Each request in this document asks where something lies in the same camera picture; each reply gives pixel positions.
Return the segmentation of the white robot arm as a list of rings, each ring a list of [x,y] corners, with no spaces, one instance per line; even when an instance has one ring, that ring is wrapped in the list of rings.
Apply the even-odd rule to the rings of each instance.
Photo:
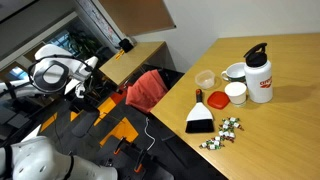
[[[24,80],[3,82],[1,98],[16,99],[36,94],[67,94],[71,90],[80,96],[83,83],[98,62],[74,57],[67,50],[46,44],[35,53],[35,62],[28,68]],[[0,148],[0,176],[9,180],[118,180],[114,167],[97,165],[76,155],[56,150],[45,136],[5,145]]]

